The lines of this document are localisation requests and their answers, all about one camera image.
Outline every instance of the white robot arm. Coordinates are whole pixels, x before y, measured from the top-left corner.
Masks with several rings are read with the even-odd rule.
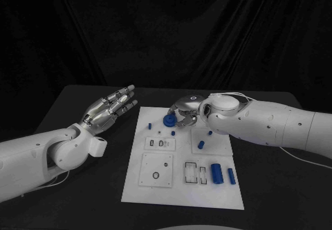
[[[332,159],[330,114],[256,100],[240,103],[229,95],[239,94],[212,93],[206,99],[190,95],[177,100],[167,112],[178,109],[184,116],[175,125],[193,125],[199,115],[217,134],[259,145],[301,149]]]
[[[74,169],[87,154],[100,157],[106,141],[95,135],[105,131],[115,119],[132,108],[136,100],[129,85],[99,98],[87,107],[79,123],[67,128],[0,143],[0,202],[31,191],[59,174]],[[47,157],[53,166],[47,166]]]

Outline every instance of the black table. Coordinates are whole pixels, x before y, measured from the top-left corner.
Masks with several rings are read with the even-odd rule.
[[[66,128],[89,104],[119,87],[66,86],[35,133]],[[59,185],[0,204],[0,225],[41,229],[144,229],[204,224],[239,229],[330,229],[332,170],[291,158],[278,148],[230,137],[233,163],[245,210],[121,203],[139,106],[170,107],[184,95],[210,91],[134,90],[138,105],[100,133],[102,158],[87,157]],[[261,101],[300,108],[287,92],[240,92]],[[305,160],[332,166],[332,160],[287,149]]]

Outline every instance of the robotic hand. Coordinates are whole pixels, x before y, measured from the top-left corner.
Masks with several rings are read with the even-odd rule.
[[[0,202],[35,190],[59,174],[83,163],[87,154],[100,157],[106,141],[95,135],[115,123],[134,107],[134,86],[99,98],[87,107],[79,123],[67,128],[0,143]]]
[[[175,126],[193,125],[199,115],[204,125],[217,134],[229,134],[259,145],[301,149],[332,159],[330,114],[253,99],[240,103],[229,95],[248,99],[233,92],[212,93],[206,99],[197,95],[180,98],[167,112],[171,114],[178,109],[184,116]]]

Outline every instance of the blue piece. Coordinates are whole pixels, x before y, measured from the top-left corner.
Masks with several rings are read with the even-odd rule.
[[[174,123],[177,122],[177,118],[174,116],[174,113],[171,113],[170,115],[164,116],[162,122],[164,122],[164,125],[167,127],[173,127],[174,126]]]
[[[219,164],[212,164],[210,165],[210,170],[212,170],[212,179],[214,184],[222,184],[223,183],[223,178],[222,178],[222,173],[220,173],[220,166]]]
[[[200,141],[200,142],[199,142],[199,146],[197,146],[197,147],[199,147],[199,149],[201,149],[203,144],[204,144],[204,142],[203,142],[203,141]]]
[[[236,184],[235,183],[235,178],[233,178],[233,173],[232,173],[232,169],[227,169],[227,175],[229,175],[229,180],[230,180],[230,184]]]

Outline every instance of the white board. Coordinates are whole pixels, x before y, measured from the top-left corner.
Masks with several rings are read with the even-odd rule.
[[[194,126],[165,127],[162,117],[168,108],[139,107],[139,115],[135,126],[132,149],[129,155],[125,183],[122,189],[121,202],[147,203],[175,206],[229,208],[243,210],[236,171],[232,161],[232,148],[227,135],[212,135],[216,140],[214,144],[222,144],[217,152],[191,152],[191,129],[204,128],[200,118]],[[147,137],[149,138],[174,138],[174,151],[160,149],[144,149]],[[142,154],[171,154],[171,187],[139,186],[139,173],[142,164]],[[204,167],[204,178],[207,184],[190,184],[184,182],[184,163],[196,163],[196,176],[200,177],[199,168]],[[223,183],[213,184],[210,164],[219,163]],[[232,168],[236,184],[230,184],[226,169]]]

